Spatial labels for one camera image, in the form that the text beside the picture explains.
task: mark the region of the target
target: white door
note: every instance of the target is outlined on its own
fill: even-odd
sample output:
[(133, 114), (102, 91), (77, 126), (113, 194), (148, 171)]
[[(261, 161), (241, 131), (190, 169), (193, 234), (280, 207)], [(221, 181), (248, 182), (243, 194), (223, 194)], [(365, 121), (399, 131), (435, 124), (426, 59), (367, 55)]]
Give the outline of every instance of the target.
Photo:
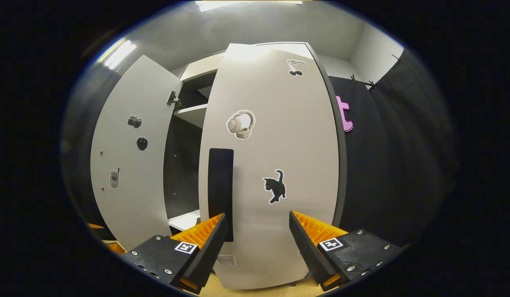
[[(219, 260), (227, 261), (214, 266), (227, 289), (265, 288), (306, 276), (308, 268), (289, 231), (290, 210), (332, 224), (339, 180), (334, 112), (321, 72), (308, 56), (230, 44), (213, 83), (198, 190), (204, 221), (209, 218), (209, 149), (234, 150), (234, 241), (221, 249)], [(227, 126), (238, 111), (255, 117), (249, 137), (232, 134)], [(245, 128), (249, 115), (241, 117)], [(264, 178), (274, 180), (269, 189)], [(274, 193), (279, 197), (273, 199)]]
[(146, 56), (121, 77), (101, 111), (90, 170), (95, 201), (126, 250), (172, 235), (165, 211), (165, 143), (181, 80)]

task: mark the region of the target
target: wooden floor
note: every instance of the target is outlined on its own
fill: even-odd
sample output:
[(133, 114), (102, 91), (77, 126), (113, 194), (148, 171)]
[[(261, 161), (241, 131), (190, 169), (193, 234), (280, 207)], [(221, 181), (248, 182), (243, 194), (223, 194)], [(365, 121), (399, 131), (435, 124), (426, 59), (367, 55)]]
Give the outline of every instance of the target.
[(308, 278), (301, 282), (298, 282), (296, 286), (280, 285), (271, 288), (256, 289), (256, 290), (227, 290), (224, 289), (217, 276), (211, 273), (209, 280), (205, 287), (200, 292), (201, 297), (314, 297), (322, 295), (323, 292), (321, 286), (313, 280)]

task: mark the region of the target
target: black handle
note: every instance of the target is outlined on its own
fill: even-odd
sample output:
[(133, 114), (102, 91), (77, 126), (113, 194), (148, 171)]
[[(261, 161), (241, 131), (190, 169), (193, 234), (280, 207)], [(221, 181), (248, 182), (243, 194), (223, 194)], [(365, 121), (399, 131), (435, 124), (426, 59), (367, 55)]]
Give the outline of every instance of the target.
[(207, 203), (209, 218), (225, 213), (229, 231), (225, 241), (233, 241), (233, 155), (228, 148), (209, 149)]

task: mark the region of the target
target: pink sticker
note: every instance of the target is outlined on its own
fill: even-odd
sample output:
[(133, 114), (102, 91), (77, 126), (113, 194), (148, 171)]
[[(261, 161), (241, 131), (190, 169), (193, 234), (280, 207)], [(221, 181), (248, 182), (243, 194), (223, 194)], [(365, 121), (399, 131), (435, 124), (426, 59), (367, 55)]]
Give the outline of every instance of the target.
[(348, 132), (348, 131), (352, 130), (353, 124), (352, 124), (352, 121), (347, 121), (345, 119), (344, 110), (349, 111), (350, 107), (349, 107), (348, 103), (342, 102), (341, 98), (339, 96), (336, 96), (336, 98), (337, 98), (337, 103), (339, 104), (339, 111), (341, 111), (341, 119), (343, 120), (343, 128), (345, 129), (345, 132)]

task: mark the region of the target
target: sticker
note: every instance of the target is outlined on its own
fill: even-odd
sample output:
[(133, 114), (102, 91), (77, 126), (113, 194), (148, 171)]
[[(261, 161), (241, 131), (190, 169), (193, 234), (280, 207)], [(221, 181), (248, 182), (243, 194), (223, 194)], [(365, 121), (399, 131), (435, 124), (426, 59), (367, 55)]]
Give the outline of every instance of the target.
[(218, 262), (219, 265), (222, 265), (222, 266), (234, 266), (234, 265), (236, 265), (235, 256), (219, 255), (216, 258), (216, 261)]
[[(240, 119), (241, 115), (249, 116), (250, 121), (247, 128), (242, 128), (242, 126), (245, 125), (242, 125), (242, 120)], [(246, 140), (251, 136), (251, 132), (253, 132), (253, 128), (255, 127), (255, 114), (247, 109), (240, 109), (227, 119), (225, 127), (228, 133), (233, 134), (236, 139)]]
[(184, 252), (186, 254), (192, 254), (194, 249), (197, 247), (195, 244), (184, 243), (183, 241), (174, 250), (178, 252)]
[(284, 173), (280, 169), (275, 169), (275, 172), (278, 173), (279, 180), (272, 179), (270, 177), (262, 178), (264, 180), (264, 190), (266, 192), (273, 192), (273, 197), (268, 201), (270, 205), (279, 203), (280, 197), (282, 197), (282, 199), (286, 199), (286, 185), (283, 181)]
[(138, 116), (129, 116), (127, 125), (133, 126), (135, 129), (139, 129), (141, 127), (141, 122), (143, 122), (143, 118)]
[(321, 241), (319, 243), (322, 248), (324, 248), (324, 250), (326, 250), (327, 252), (329, 250), (335, 250), (336, 248), (340, 248), (343, 246), (342, 243), (339, 242), (339, 240), (337, 240), (337, 238), (332, 238), (332, 239), (328, 239), (328, 240), (325, 240), (325, 241)]
[(136, 146), (138, 147), (138, 150), (140, 150), (140, 151), (146, 150), (148, 145), (149, 145), (149, 141), (145, 137), (139, 137), (136, 140)]
[(353, 123), (351, 121), (347, 122), (347, 119), (345, 119), (345, 112), (349, 111), (350, 107), (348, 103), (345, 103), (341, 100), (341, 97), (336, 96), (337, 98), (337, 104), (339, 104), (339, 111), (341, 112), (341, 118), (343, 120), (343, 129), (345, 129), (345, 132), (349, 132), (353, 128)]
[(304, 64), (304, 65), (308, 66), (308, 64), (306, 64), (306, 62), (303, 62), (303, 61), (297, 60), (297, 59), (289, 59), (287, 61), (287, 63), (288, 63), (288, 66), (289, 66), (288, 73), (291, 76), (302, 76), (302, 71), (295, 69), (295, 67), (292, 66), (292, 65)]
[(119, 167), (118, 167), (117, 171), (110, 170), (110, 179), (109, 179), (108, 183), (110, 184), (110, 186), (112, 188), (114, 188), (114, 189), (118, 188), (118, 185), (119, 185)]

